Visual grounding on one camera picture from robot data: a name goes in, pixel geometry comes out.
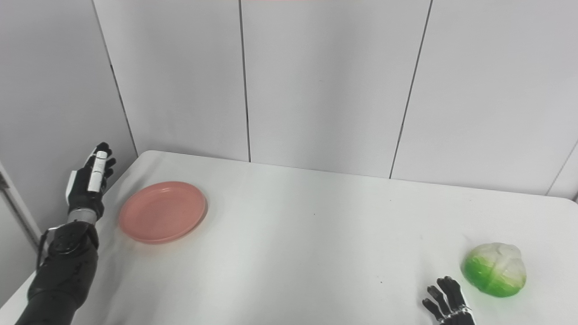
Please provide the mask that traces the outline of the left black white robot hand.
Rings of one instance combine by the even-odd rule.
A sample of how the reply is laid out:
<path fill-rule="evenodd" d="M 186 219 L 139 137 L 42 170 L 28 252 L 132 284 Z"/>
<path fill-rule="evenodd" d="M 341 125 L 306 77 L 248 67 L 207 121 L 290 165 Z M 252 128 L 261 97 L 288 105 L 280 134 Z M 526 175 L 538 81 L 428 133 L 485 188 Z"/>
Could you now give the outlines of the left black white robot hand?
<path fill-rule="evenodd" d="M 95 224 L 104 213 L 103 195 L 116 159 L 107 142 L 98 144 L 84 167 L 72 171 L 66 187 L 68 222 Z"/>

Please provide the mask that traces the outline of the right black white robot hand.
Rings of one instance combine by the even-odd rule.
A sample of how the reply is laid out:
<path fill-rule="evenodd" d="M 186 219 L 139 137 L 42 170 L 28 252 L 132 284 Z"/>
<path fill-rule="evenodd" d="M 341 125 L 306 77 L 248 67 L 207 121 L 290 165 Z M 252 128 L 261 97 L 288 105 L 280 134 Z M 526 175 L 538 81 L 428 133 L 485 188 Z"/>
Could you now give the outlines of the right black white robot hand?
<path fill-rule="evenodd" d="M 438 325 L 475 325 L 471 308 L 465 302 L 460 284 L 450 276 L 436 280 L 436 285 L 426 288 L 429 297 L 422 305 Z"/>

